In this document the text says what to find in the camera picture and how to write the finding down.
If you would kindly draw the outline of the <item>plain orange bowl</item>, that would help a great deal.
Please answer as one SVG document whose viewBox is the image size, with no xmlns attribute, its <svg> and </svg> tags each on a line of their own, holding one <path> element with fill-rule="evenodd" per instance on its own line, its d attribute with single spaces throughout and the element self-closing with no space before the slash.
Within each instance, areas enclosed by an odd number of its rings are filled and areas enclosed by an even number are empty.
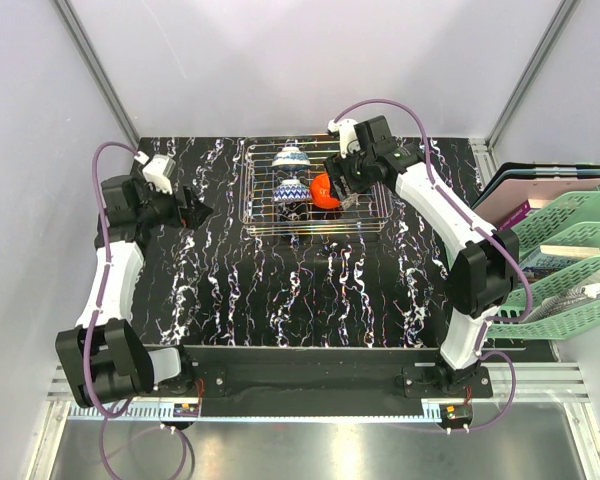
<svg viewBox="0 0 600 480">
<path fill-rule="evenodd" d="M 331 183 L 327 173 L 317 175 L 309 186 L 312 203 L 323 210 L 335 210 L 340 201 L 331 195 Z"/>
</svg>

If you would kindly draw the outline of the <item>blue white floral bowl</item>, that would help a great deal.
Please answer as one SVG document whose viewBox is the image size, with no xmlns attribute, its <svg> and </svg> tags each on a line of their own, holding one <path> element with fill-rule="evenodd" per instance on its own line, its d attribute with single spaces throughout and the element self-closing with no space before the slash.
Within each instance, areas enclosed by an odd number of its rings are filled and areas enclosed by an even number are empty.
<svg viewBox="0 0 600 480">
<path fill-rule="evenodd" d="M 295 146 L 285 146 L 278 151 L 272 161 L 272 168 L 283 171 L 308 169 L 311 165 L 308 155 Z"/>
</svg>

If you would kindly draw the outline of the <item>blue zigzag bowl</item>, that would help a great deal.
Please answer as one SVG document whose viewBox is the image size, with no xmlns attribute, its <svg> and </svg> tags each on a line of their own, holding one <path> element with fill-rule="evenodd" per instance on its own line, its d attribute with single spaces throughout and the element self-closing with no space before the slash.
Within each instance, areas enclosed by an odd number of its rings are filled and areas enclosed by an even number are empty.
<svg viewBox="0 0 600 480">
<path fill-rule="evenodd" d="M 309 187 L 297 178 L 285 179 L 274 189 L 272 201 L 275 204 L 291 204 L 309 202 L 311 193 Z"/>
</svg>

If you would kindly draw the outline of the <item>wire dish rack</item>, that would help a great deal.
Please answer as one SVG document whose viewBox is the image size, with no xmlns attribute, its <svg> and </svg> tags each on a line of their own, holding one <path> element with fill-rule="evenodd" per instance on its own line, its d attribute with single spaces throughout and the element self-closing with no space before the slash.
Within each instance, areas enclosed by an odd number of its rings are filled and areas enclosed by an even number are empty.
<svg viewBox="0 0 600 480">
<path fill-rule="evenodd" d="M 253 236 L 378 232 L 389 220 L 386 188 L 375 184 L 350 204 L 329 193 L 324 161 L 339 152 L 328 135 L 254 137 L 242 157 L 240 218 Z"/>
</svg>

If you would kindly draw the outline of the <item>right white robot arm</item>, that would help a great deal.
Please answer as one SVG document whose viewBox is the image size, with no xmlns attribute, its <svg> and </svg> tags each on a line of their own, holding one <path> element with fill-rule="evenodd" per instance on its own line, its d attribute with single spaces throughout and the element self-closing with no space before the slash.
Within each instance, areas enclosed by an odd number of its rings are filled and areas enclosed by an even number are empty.
<svg viewBox="0 0 600 480">
<path fill-rule="evenodd" d="M 456 396 L 476 375 L 488 329 L 517 284 L 518 237 L 498 232 L 445 184 L 431 164 L 428 139 L 400 145 L 383 116 L 364 122 L 333 119 L 327 131 L 339 142 L 338 153 L 324 162 L 332 197 L 347 207 L 357 195 L 383 184 L 411 205 L 446 247 L 451 320 L 439 357 L 423 380 L 443 395 Z"/>
</svg>

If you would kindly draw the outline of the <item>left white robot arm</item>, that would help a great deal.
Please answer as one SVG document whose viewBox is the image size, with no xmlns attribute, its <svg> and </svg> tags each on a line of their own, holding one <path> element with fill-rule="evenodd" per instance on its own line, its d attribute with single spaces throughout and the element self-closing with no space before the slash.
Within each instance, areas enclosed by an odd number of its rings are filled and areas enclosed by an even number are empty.
<svg viewBox="0 0 600 480">
<path fill-rule="evenodd" d="M 71 393 L 83 408 L 148 395 L 159 384 L 186 395 L 196 372 L 182 348 L 144 346 L 131 326 L 133 297 L 152 230 L 196 230 L 213 210 L 190 187 L 163 193 L 131 175 L 103 181 L 100 192 L 105 217 L 94 241 L 96 276 L 75 327 L 55 340 Z"/>
</svg>

